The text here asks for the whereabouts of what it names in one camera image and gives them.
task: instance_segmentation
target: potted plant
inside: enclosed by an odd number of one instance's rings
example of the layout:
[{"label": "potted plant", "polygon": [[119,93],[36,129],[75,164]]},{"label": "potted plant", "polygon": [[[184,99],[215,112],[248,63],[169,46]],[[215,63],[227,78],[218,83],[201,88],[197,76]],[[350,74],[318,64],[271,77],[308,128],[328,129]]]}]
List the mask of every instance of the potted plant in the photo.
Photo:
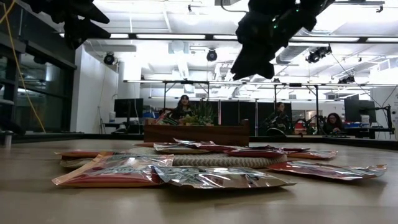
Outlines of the potted plant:
[{"label": "potted plant", "polygon": [[199,104],[191,108],[193,117],[196,117],[198,125],[212,126],[213,125],[213,109],[207,101],[201,101]]}]

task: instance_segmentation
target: yellow cable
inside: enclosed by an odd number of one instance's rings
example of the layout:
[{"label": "yellow cable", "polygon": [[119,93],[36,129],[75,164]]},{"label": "yellow cable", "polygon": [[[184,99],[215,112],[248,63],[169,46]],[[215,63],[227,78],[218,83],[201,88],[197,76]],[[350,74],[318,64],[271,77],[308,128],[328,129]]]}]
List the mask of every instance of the yellow cable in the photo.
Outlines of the yellow cable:
[{"label": "yellow cable", "polygon": [[14,53],[15,63],[16,63],[16,65],[17,65],[18,73],[19,73],[19,76],[20,76],[21,81],[22,81],[22,86],[23,86],[24,89],[25,89],[26,97],[27,97],[27,100],[29,101],[30,107],[32,108],[33,113],[35,114],[37,120],[39,121],[40,127],[42,128],[43,132],[45,133],[45,129],[44,129],[43,123],[42,123],[42,121],[40,120],[39,116],[37,115],[36,110],[35,110],[35,107],[33,106],[32,101],[30,100],[29,94],[28,94],[27,89],[26,89],[26,86],[25,86],[25,80],[24,80],[24,77],[22,76],[21,68],[20,68],[19,63],[18,63],[18,57],[17,57],[17,53],[16,53],[15,47],[14,47],[14,41],[12,40],[12,34],[11,34],[10,23],[9,23],[9,21],[8,21],[8,16],[7,16],[7,14],[8,14],[9,11],[7,11],[6,5],[5,5],[4,3],[3,3],[2,6],[3,6],[3,8],[4,8],[4,13],[5,13],[4,16],[6,17],[8,33],[9,33],[10,41],[11,41],[12,53]]},{"label": "yellow cable", "polygon": [[6,10],[5,11],[5,13],[4,13],[4,15],[2,16],[2,18],[0,19],[0,24],[3,22],[3,20],[8,16],[8,14],[11,12],[11,9],[14,7],[14,5],[15,5],[15,1],[16,0],[13,0],[12,2],[11,2],[11,5],[10,5],[10,7],[8,8],[8,10]]}]

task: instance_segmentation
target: wooden table surface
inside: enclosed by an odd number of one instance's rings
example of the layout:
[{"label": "wooden table surface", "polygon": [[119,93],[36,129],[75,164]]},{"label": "wooden table surface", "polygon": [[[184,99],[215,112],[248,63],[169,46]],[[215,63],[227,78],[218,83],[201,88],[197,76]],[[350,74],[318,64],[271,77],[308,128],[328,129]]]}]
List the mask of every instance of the wooden table surface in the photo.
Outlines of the wooden table surface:
[{"label": "wooden table surface", "polygon": [[54,151],[129,149],[134,141],[76,140],[15,144],[0,149],[2,224],[398,223],[398,153],[327,144],[272,144],[339,150],[331,164],[389,165],[380,178],[336,182],[273,173],[297,182],[280,189],[64,189]]}]

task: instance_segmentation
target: computer monitor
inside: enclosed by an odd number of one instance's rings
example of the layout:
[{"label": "computer monitor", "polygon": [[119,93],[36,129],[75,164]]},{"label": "computer monitor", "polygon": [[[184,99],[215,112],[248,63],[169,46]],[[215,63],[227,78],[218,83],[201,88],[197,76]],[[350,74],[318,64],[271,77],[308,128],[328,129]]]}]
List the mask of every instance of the computer monitor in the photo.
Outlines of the computer monitor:
[{"label": "computer monitor", "polygon": [[351,122],[361,122],[361,115],[369,115],[370,123],[376,123],[376,110],[374,102],[368,100],[344,100],[346,111],[345,120]]},{"label": "computer monitor", "polygon": [[144,99],[118,99],[114,101],[114,111],[117,118],[141,118],[143,107]]}]

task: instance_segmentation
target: person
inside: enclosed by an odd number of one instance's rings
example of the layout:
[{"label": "person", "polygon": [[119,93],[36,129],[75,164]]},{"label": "person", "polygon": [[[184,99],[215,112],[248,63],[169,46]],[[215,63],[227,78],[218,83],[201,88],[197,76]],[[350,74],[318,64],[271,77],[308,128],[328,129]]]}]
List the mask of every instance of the person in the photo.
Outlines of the person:
[{"label": "person", "polygon": [[174,109],[173,118],[181,119],[187,115],[192,116],[191,105],[189,97],[187,95],[182,95],[180,101],[178,101],[177,107]]},{"label": "person", "polygon": [[331,113],[328,115],[322,129],[325,134],[338,133],[343,130],[343,122],[338,114]]},{"label": "person", "polygon": [[285,105],[282,102],[276,104],[276,111],[268,118],[269,128],[277,128],[283,132],[288,131],[289,117],[285,113]]}]

